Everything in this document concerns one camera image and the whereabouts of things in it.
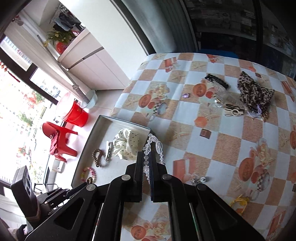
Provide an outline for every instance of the purple gem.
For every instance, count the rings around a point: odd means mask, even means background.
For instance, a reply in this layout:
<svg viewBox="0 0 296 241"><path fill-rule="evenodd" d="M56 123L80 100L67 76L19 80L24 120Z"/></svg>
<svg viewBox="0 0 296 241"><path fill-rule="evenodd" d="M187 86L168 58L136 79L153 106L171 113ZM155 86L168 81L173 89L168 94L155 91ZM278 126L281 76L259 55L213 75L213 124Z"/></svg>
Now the purple gem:
<svg viewBox="0 0 296 241"><path fill-rule="evenodd" d="M189 96L190 96L189 93L184 93L184 94L182 95L182 97L185 98L185 99L189 98Z"/></svg>

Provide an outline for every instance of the red plastic chair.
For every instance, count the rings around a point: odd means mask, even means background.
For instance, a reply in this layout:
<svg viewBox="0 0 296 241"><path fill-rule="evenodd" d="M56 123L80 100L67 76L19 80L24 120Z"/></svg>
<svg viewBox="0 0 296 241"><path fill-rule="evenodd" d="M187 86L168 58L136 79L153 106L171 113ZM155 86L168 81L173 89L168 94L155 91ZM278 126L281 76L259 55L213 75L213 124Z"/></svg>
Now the red plastic chair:
<svg viewBox="0 0 296 241"><path fill-rule="evenodd" d="M78 135L78 132L72 131L65 127L57 126L56 124L48 121L43 123L42 131L48 138L51 139L52 143L49 153L54 155L56 159L67 162L66 159L61 156L61 154L77 156L77 151L66 145L68 141L66 134L72 133Z"/></svg>

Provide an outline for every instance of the white floor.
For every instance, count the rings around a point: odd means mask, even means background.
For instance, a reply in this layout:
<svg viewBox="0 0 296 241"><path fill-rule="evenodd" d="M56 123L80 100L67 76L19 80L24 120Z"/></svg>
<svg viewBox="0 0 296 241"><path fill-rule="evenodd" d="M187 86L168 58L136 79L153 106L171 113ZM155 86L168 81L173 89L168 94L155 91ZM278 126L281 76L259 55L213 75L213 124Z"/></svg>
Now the white floor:
<svg viewBox="0 0 296 241"><path fill-rule="evenodd" d="M67 163L65 164L64 171L56 174L54 181L54 183L56 183L59 187L63 189L72 189L71 182L80 154L96 120L98 119L98 116L109 116L121 93L122 90L97 91L98 101L95 107L89 110L89 119L86 125L82 128L78 126L73 127L73 130L77 131L78 135L70 134L68 146L75 149L78 152L78 155L77 157L63 155L65 156Z"/></svg>

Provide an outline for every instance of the checkered tablecloth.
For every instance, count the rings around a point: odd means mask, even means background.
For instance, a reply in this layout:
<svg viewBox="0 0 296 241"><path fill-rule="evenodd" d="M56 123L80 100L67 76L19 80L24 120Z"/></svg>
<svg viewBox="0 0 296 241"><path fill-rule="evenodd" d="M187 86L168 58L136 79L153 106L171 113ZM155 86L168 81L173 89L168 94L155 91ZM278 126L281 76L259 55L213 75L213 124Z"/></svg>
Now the checkered tablecloth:
<svg viewBox="0 0 296 241"><path fill-rule="evenodd" d="M242 71L275 90L266 122L248 114L225 116L213 104L204 77L211 73L225 80L231 95L239 97ZM194 89L200 83L205 92ZM272 240L296 206L294 96L293 79L256 63L198 53L153 54L121 94L112 117L150 127L163 143L169 174L185 183L208 177L206 184L228 204L240 194L250 197L243 218ZM169 240L167 204L151 202L147 181L143 191L141 203L125 206L122 240Z"/></svg>

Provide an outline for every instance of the white tray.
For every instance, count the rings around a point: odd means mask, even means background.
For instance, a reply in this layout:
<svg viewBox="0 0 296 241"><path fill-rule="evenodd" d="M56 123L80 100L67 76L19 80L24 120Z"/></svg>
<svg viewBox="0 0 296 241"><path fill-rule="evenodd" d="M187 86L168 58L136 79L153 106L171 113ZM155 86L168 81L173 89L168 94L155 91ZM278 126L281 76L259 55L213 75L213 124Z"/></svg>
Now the white tray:
<svg viewBox="0 0 296 241"><path fill-rule="evenodd" d="M94 183L97 186L100 186L110 183L114 178L123 175L126 171L126 167L129 164L136 162L120 160L118 156L111 156L111 159L107 162L106 166L96 167L92 159L92 152L97 148L103 150L105 154L106 141L112 142L115 135L123 128L129 128L130 130L139 133L139 151L142 150L147 141L148 134L151 131L150 128L124 120L100 115L89 135L89 138L87 139L87 142L78 161L71 183L71 186L73 188L82 184L80 175L83 169L86 167L92 167L95 169L96 181ZM101 160L102 163L104 163L105 155L102 156Z"/></svg>

